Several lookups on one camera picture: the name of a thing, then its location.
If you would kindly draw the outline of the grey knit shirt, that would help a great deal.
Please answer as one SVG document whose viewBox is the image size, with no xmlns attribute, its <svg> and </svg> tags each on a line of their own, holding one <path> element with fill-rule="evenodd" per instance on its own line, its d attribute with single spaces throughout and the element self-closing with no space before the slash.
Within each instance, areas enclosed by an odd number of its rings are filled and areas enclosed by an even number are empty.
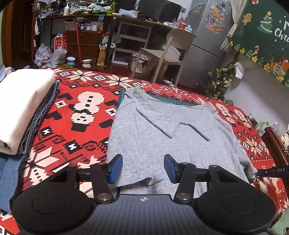
<svg viewBox="0 0 289 235">
<path fill-rule="evenodd" d="M 231 125 L 210 102 L 186 107 L 159 101 L 140 88 L 128 88 L 112 124 L 108 160 L 123 157 L 112 190 L 121 194 L 174 195 L 177 185 L 164 169 L 164 156 L 198 168 L 219 165 L 248 182 L 256 168 Z"/>
</svg>

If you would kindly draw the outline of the dark wooden side table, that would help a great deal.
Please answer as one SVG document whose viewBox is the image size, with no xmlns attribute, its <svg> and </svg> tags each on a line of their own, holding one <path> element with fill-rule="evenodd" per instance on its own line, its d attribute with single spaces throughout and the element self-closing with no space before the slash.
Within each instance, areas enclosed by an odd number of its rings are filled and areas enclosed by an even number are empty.
<svg viewBox="0 0 289 235">
<path fill-rule="evenodd" d="M 279 168 L 279 171 L 288 171 L 288 152 L 272 127 L 265 128 L 262 140 L 269 150 L 276 167 Z"/>
</svg>

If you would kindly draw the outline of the red Christmas pattern blanket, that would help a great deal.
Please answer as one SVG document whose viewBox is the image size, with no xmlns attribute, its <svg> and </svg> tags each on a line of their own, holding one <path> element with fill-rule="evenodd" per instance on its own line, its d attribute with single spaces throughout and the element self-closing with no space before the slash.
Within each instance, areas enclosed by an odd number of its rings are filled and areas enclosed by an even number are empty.
<svg viewBox="0 0 289 235">
<path fill-rule="evenodd" d="M 210 102 L 231 125 L 258 171 L 276 164 L 242 110 L 221 101 L 134 78 L 81 70 L 56 73 L 55 100 L 25 157 L 11 214 L 21 234 L 268 234 L 288 211 L 283 178 L 248 182 L 219 165 L 178 162 L 174 195 L 121 194 L 105 178 L 119 90 L 138 87 L 181 101 Z"/>
</svg>

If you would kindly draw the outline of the green cutting mat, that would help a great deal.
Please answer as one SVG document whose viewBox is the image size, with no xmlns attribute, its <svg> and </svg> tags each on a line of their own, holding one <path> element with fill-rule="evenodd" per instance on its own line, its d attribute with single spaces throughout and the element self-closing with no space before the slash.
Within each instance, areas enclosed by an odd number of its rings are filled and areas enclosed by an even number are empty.
<svg viewBox="0 0 289 235">
<path fill-rule="evenodd" d="M 121 105 L 121 102 L 124 99 L 125 92 L 126 92 L 125 89 L 120 89 L 119 90 L 117 108 Z M 191 107 L 191 106 L 197 105 L 197 103 L 181 101 L 181 100 L 178 100 L 176 98 L 169 98 L 169 97 L 165 97 L 165 96 L 161 96 L 161 95 L 155 95 L 153 93 L 149 93 L 149 95 L 152 98 L 155 98 L 155 99 L 157 99 L 157 100 L 159 100 L 161 102 L 171 103 L 171 104 L 174 104 L 174 105 L 182 105 L 182 106 L 187 106 L 187 107 Z"/>
</svg>

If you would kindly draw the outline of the folded dark grey cloth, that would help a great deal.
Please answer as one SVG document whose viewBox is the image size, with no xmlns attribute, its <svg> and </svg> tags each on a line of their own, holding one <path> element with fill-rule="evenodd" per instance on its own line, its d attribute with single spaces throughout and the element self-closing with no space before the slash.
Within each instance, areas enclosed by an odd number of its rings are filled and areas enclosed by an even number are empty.
<svg viewBox="0 0 289 235">
<path fill-rule="evenodd" d="M 25 155 L 27 154 L 28 150 L 30 149 L 34 136 L 37 134 L 37 131 L 43 122 L 47 112 L 50 110 L 51 106 L 53 105 L 56 96 L 59 94 L 59 83 L 55 82 L 50 90 L 48 91 L 47 95 L 43 98 L 41 104 L 35 111 L 24 135 L 20 142 L 19 148 L 17 153 Z"/>
</svg>

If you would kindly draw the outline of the small Christmas tree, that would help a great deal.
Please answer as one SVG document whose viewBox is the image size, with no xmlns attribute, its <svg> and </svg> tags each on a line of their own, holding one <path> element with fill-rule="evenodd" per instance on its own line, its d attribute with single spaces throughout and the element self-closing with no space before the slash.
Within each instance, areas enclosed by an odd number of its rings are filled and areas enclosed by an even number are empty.
<svg viewBox="0 0 289 235">
<path fill-rule="evenodd" d="M 225 100 L 225 93 L 235 77 L 235 63 L 231 63 L 216 68 L 214 72 L 208 72 L 207 77 L 199 83 L 200 89 L 204 92 L 205 97 L 215 100 Z"/>
</svg>

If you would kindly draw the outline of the folded blue denim jeans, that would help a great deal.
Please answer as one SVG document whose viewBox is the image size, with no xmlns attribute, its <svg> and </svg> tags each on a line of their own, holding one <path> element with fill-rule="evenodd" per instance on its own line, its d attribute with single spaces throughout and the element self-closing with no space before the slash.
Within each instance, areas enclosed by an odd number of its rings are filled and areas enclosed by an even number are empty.
<svg viewBox="0 0 289 235">
<path fill-rule="evenodd" d="M 17 191 L 20 167 L 26 155 L 1 153 L 1 210 L 11 214 L 11 201 Z"/>
</svg>

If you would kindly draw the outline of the blue white ceramic bowl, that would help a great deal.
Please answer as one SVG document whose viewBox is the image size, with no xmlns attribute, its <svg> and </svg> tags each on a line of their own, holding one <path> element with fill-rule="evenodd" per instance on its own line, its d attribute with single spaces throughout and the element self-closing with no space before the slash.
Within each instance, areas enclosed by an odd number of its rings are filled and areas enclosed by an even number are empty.
<svg viewBox="0 0 289 235">
<path fill-rule="evenodd" d="M 68 66 L 74 66 L 76 59 L 72 56 L 67 57 L 67 65 Z"/>
</svg>

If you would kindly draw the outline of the folded cream white cloth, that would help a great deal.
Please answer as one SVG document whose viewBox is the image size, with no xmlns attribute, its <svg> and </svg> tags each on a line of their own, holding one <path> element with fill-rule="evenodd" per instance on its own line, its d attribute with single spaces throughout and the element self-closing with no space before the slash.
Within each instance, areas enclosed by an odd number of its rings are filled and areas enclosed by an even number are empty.
<svg viewBox="0 0 289 235">
<path fill-rule="evenodd" d="M 1 153 L 15 155 L 37 108 L 55 83 L 48 69 L 19 69 L 1 81 Z"/>
</svg>

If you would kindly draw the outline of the beige plastic chair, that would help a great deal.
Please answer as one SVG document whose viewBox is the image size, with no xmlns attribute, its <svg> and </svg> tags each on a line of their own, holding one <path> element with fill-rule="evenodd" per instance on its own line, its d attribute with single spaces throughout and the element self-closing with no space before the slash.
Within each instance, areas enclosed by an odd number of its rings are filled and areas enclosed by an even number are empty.
<svg viewBox="0 0 289 235">
<path fill-rule="evenodd" d="M 151 50 L 147 48 L 140 48 L 135 66 L 132 70 L 131 77 L 132 78 L 134 77 L 141 53 L 144 52 L 147 56 L 152 56 L 152 58 L 158 61 L 156 71 L 151 80 L 152 83 L 155 83 L 157 81 L 162 65 L 180 66 L 178 74 L 174 82 L 174 88 L 177 88 L 180 75 L 183 70 L 183 66 L 185 64 L 185 59 L 187 57 L 191 44 L 195 38 L 196 38 L 196 35 L 193 34 L 189 30 L 181 29 L 181 28 L 174 28 L 167 34 L 167 37 L 166 37 L 167 43 L 166 43 L 164 50 Z M 170 46 L 175 47 L 176 49 L 180 49 L 181 50 L 180 55 L 178 56 L 175 52 L 168 52 Z"/>
</svg>

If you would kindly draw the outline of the red gift box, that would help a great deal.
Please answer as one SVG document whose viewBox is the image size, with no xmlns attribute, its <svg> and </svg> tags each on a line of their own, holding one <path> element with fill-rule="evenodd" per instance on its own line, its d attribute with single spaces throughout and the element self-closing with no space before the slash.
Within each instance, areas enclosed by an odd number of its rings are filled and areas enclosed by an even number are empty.
<svg viewBox="0 0 289 235">
<path fill-rule="evenodd" d="M 67 36 L 56 36 L 54 38 L 54 50 L 67 49 Z"/>
</svg>

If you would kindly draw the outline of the dark desk with shelves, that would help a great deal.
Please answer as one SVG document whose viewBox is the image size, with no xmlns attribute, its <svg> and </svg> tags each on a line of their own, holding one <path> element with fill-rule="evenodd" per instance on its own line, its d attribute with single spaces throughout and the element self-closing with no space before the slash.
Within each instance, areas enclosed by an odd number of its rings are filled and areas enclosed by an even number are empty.
<svg viewBox="0 0 289 235">
<path fill-rule="evenodd" d="M 93 23 L 98 18 L 98 16 L 98 14 L 87 16 L 77 15 L 78 24 L 80 26 L 80 24 L 84 22 Z M 107 34 L 108 36 L 112 37 L 116 31 L 117 24 L 121 21 L 152 27 L 152 32 L 149 40 L 151 40 L 151 38 L 155 36 L 160 36 L 161 39 L 165 39 L 167 34 L 172 30 L 172 27 L 170 26 L 166 26 L 164 24 L 152 21 L 132 19 L 127 17 L 105 16 L 104 21 L 102 22 L 102 29 L 98 29 L 97 31 L 101 31 L 103 32 L 103 35 Z M 74 14 L 69 16 L 55 15 L 51 17 L 46 17 L 42 19 L 41 23 L 40 44 L 44 44 L 50 49 L 54 50 L 54 37 L 57 35 L 57 33 L 63 34 L 64 36 L 64 32 L 70 30 L 76 30 Z"/>
</svg>

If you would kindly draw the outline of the silver refrigerator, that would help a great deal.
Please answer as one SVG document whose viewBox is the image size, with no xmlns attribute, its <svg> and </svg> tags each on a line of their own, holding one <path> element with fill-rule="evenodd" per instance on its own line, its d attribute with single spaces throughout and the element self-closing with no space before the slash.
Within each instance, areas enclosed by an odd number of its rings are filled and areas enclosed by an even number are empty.
<svg viewBox="0 0 289 235">
<path fill-rule="evenodd" d="M 205 81 L 208 72 L 217 68 L 223 50 L 220 48 L 233 25 L 230 1 L 192 1 L 185 23 L 196 35 L 180 75 L 179 84 L 195 88 Z"/>
</svg>

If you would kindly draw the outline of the black computer monitor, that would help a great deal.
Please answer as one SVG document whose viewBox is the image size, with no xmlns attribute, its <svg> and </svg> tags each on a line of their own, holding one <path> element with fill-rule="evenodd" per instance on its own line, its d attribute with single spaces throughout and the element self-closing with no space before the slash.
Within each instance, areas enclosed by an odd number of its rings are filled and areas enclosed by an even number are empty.
<svg viewBox="0 0 289 235">
<path fill-rule="evenodd" d="M 173 22 L 178 19 L 182 6 L 165 0 L 141 0 L 137 10 L 145 19 Z"/>
</svg>

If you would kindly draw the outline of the green Christmas wall banner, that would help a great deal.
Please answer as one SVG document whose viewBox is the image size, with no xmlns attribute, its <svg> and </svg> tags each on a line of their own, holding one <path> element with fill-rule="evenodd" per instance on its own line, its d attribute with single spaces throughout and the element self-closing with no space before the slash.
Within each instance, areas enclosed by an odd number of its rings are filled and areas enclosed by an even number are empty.
<svg viewBox="0 0 289 235">
<path fill-rule="evenodd" d="M 229 45 L 288 87 L 288 12 L 277 1 L 247 1 Z"/>
</svg>

